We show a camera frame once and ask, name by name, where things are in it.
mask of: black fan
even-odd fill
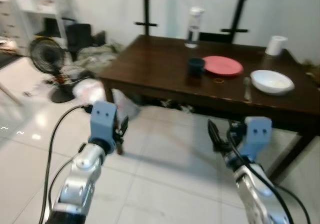
[[[36,38],[29,46],[29,53],[34,66],[39,71],[55,77],[57,88],[51,94],[51,101],[64,103],[74,99],[73,85],[68,83],[68,77],[61,71],[65,62],[65,51],[60,45],[51,38]]]

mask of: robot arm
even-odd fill
[[[72,162],[46,224],[84,224],[101,174],[106,155],[116,149],[116,142],[123,142],[128,126],[126,118],[121,128],[116,127],[116,106],[98,101],[91,112],[91,136],[88,144]]]
[[[220,138],[216,125],[210,120],[208,131],[213,150],[221,153],[227,167],[233,170],[237,192],[244,204],[248,222],[288,224],[288,217],[272,190],[247,167],[251,167],[273,187],[262,167],[255,163],[257,154],[270,142],[271,120],[265,117],[247,117],[244,123],[232,123],[227,141]],[[236,144],[242,160],[235,155],[230,143]]]

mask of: water bottle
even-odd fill
[[[205,10],[200,7],[190,9],[188,33],[185,41],[188,48],[196,48],[198,45],[201,17],[204,12]]]

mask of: black cable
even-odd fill
[[[241,156],[241,154],[239,153],[239,151],[236,148],[235,145],[235,141],[233,139],[233,137],[231,136],[230,130],[227,131],[226,134],[227,138],[231,141],[231,148],[234,152],[234,154],[237,156],[237,158],[239,158],[241,160],[241,162],[261,181],[263,182],[275,195],[275,197],[278,199],[278,201],[280,202],[286,216],[288,217],[288,221],[290,224],[294,224],[294,221],[292,219],[292,216],[290,214],[290,211],[286,205],[286,203],[284,202],[283,198],[280,196],[279,192],[269,183],[267,182],[263,177],[261,177],[252,167],[250,167],[250,165],[247,164],[247,162],[243,159],[243,157]]]
[[[295,194],[293,194],[291,191],[289,191],[288,189],[286,189],[286,188],[284,188],[282,186],[279,186],[278,184],[274,184],[274,185],[278,189],[280,189],[280,190],[284,191],[285,193],[289,194],[293,199],[296,200],[296,202],[300,205],[300,207],[302,208],[302,210],[304,212],[307,224],[311,224],[309,213],[308,213],[307,209],[305,208],[304,204],[302,203],[302,201]]]
[[[84,108],[83,106],[76,106],[71,109],[69,109],[67,112],[65,112],[58,122],[56,123],[54,130],[51,135],[50,139],[50,145],[49,145],[49,151],[48,151],[48,160],[46,163],[46,170],[45,170],[45,179],[44,179],[44,189],[43,189],[43,199],[42,199],[42,208],[41,208],[41,215],[40,215],[40,220],[38,224],[43,224],[44,218],[45,218],[45,211],[46,211],[46,202],[47,202],[47,194],[48,194],[48,182],[49,182],[49,174],[50,174],[50,165],[51,165],[51,157],[52,157],[52,147],[55,139],[55,135],[57,132],[57,129],[62,122],[62,120],[68,115],[70,112],[74,111],[75,109],[78,108]]]
[[[51,202],[51,193],[52,193],[52,188],[56,182],[57,177],[59,176],[59,174],[62,172],[62,170],[69,165],[74,158],[70,158],[65,164],[63,164],[62,167],[60,167],[59,171],[56,173],[55,177],[53,178],[51,184],[50,184],[50,188],[49,188],[49,192],[48,192],[48,206],[49,206],[49,215],[51,214],[52,211],[52,202]]]

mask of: white plastic bag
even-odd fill
[[[106,100],[105,90],[101,82],[95,79],[85,79],[73,88],[73,95],[85,104],[94,104],[98,100]],[[140,108],[128,99],[120,90],[113,89],[113,99],[117,106],[117,118],[121,123],[128,116],[135,117]]]

